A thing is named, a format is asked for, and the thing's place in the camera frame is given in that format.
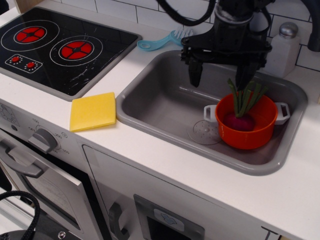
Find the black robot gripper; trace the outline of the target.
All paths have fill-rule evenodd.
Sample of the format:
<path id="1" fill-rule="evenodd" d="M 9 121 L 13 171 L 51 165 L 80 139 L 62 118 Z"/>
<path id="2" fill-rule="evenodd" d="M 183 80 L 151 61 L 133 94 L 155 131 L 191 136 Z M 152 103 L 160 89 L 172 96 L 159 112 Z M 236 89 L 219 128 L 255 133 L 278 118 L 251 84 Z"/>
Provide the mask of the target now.
<path id="1" fill-rule="evenodd" d="M 189 79 L 194 87 L 200 85 L 203 63 L 237 66 L 238 91 L 243 90 L 256 71 L 266 64 L 267 54 L 272 49 L 265 37 L 269 28 L 251 30 L 254 12 L 252 9 L 215 9 L 214 24 L 209 31 L 182 39 L 181 59 L 189 65 Z"/>

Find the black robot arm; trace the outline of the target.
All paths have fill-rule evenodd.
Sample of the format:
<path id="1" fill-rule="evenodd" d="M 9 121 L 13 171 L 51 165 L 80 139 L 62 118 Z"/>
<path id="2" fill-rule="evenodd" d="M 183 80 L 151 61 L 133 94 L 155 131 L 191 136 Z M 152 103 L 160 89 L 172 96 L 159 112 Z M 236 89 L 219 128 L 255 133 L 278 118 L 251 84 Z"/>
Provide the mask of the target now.
<path id="1" fill-rule="evenodd" d="M 266 9 L 269 0 L 211 0 L 206 13 L 198 20 L 189 20 L 174 10 L 165 0 L 158 1 L 165 12 L 183 26 L 193 27 L 214 15 L 213 27 L 202 34 L 183 37 L 181 59 L 188 65 L 190 83 L 198 87 L 203 64 L 222 64 L 237 67 L 236 87 L 239 90 L 252 80 L 256 71 L 267 62 L 272 47 L 266 41 L 265 30 L 253 31 L 250 22 L 261 11 L 268 22 Z"/>

